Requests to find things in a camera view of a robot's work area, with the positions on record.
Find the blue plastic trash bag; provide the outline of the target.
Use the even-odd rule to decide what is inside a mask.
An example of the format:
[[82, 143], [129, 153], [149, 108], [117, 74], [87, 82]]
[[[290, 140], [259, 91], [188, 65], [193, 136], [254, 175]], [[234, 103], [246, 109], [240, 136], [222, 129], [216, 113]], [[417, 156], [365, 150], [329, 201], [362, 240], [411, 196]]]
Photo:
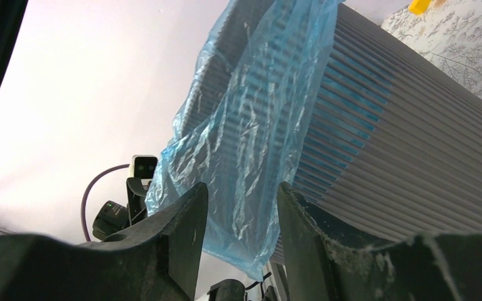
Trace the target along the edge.
[[254, 280], [279, 251], [276, 194], [307, 153], [338, 1], [230, 1], [148, 189], [148, 215], [207, 185], [203, 251]]

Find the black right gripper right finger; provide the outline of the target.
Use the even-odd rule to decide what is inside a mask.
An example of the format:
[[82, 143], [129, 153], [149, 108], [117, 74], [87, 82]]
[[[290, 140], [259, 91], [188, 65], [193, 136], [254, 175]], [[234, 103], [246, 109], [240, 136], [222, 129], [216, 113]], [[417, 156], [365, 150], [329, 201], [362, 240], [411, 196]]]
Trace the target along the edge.
[[287, 182], [277, 206], [292, 300], [482, 300], [482, 233], [358, 247], [366, 233], [335, 240], [348, 225], [334, 216], [317, 224]]

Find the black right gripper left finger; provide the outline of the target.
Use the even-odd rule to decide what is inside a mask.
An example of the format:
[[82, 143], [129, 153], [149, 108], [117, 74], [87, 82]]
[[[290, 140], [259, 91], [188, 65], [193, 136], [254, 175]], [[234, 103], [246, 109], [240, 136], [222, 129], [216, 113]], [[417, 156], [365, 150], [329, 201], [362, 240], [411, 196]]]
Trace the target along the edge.
[[0, 235], [0, 300], [193, 300], [207, 211], [199, 182], [103, 242]]

